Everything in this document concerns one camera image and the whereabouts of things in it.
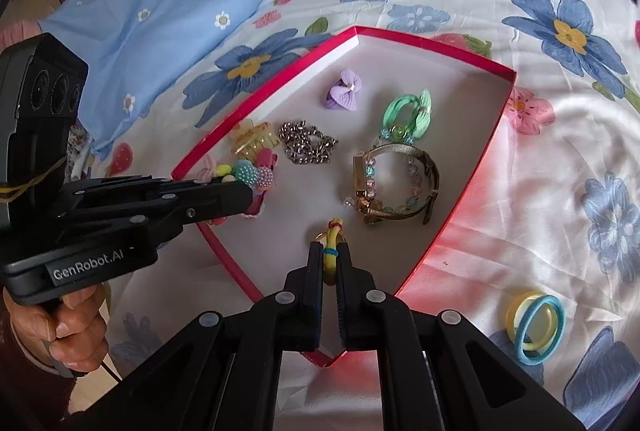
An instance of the green hair tie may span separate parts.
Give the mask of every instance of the green hair tie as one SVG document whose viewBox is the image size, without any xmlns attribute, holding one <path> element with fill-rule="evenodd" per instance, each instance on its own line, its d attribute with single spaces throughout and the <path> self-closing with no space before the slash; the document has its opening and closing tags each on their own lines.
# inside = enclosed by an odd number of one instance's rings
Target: green hair tie
<svg viewBox="0 0 640 431">
<path fill-rule="evenodd" d="M 396 118 L 404 106 L 412 106 L 413 113 L 409 123 L 405 126 L 396 125 Z M 415 141 L 424 135 L 431 122 L 431 95 L 429 91 L 422 90 L 420 97 L 412 94 L 401 95 L 391 102 L 386 108 L 382 118 L 382 140 L 403 141 L 413 145 Z"/>
</svg>

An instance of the black cable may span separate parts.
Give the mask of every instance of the black cable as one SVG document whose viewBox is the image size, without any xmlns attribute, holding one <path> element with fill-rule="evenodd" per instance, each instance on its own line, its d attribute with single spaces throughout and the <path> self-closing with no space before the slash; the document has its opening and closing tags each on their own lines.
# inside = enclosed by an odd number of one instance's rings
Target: black cable
<svg viewBox="0 0 640 431">
<path fill-rule="evenodd" d="M 120 377 L 118 377 L 114 372 L 113 369 L 111 369 L 109 366 L 107 366 L 104 362 L 101 364 L 101 366 L 106 370 L 107 373 L 109 373 L 109 375 L 111 375 L 113 377 L 113 380 L 120 383 L 122 382 L 122 379 Z"/>
</svg>

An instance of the purple hair bow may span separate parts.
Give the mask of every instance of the purple hair bow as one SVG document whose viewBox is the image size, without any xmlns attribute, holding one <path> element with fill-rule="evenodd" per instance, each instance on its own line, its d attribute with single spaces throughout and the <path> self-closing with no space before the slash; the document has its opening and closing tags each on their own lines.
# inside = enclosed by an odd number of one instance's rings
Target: purple hair bow
<svg viewBox="0 0 640 431">
<path fill-rule="evenodd" d="M 345 68 L 340 72 L 340 80 L 326 94 L 324 107 L 327 109 L 343 107 L 349 111 L 355 111 L 356 93 L 360 88 L 362 88 L 362 79 L 353 70 Z"/>
</svg>

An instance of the blue elastic band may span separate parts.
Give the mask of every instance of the blue elastic band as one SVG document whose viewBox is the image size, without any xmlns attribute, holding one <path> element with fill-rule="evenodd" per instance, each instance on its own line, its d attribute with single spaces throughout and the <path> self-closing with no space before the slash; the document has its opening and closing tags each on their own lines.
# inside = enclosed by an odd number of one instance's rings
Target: blue elastic band
<svg viewBox="0 0 640 431">
<path fill-rule="evenodd" d="M 533 317 L 535 317 L 536 313 L 538 313 L 538 310 L 540 310 L 543 305 L 549 305 L 556 312 L 556 315 L 558 316 L 558 329 L 556 330 L 556 335 L 554 335 L 553 340 L 551 340 L 551 344 L 546 348 L 544 353 L 537 357 L 527 357 L 524 350 L 522 350 L 524 337 L 527 334 L 527 330 L 529 329 L 529 325 L 531 324 Z M 564 317 L 564 308 L 562 308 L 560 300 L 556 296 L 546 295 L 533 301 L 524 312 L 524 315 L 518 324 L 518 329 L 516 330 L 516 337 L 513 341 L 516 358 L 522 364 L 526 364 L 527 366 L 536 366 L 537 364 L 544 363 L 551 354 L 556 351 L 560 344 L 562 334 L 564 334 Z"/>
</svg>

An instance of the silver chain bracelet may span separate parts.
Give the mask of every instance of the silver chain bracelet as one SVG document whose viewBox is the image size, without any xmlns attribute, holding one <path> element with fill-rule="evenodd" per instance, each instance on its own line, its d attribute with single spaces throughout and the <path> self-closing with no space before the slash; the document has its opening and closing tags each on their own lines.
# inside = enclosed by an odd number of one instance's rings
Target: silver chain bracelet
<svg viewBox="0 0 640 431">
<path fill-rule="evenodd" d="M 329 162 L 330 153 L 338 143 L 335 138 L 325 136 L 316 126 L 307 126 L 306 120 L 285 122 L 280 127 L 278 137 L 286 146 L 287 157 L 294 164 Z"/>
</svg>

